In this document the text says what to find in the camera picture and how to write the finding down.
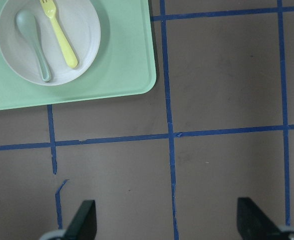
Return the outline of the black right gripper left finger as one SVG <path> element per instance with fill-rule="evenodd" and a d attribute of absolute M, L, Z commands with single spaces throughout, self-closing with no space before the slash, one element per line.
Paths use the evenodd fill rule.
<path fill-rule="evenodd" d="M 97 234 L 96 204 L 85 200 L 65 231 L 66 240 L 94 240 Z"/>

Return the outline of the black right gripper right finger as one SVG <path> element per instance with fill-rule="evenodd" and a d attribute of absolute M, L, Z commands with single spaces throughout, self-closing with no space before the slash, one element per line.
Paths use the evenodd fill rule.
<path fill-rule="evenodd" d="M 237 230 L 243 240 L 288 240 L 249 197 L 237 199 Z"/>

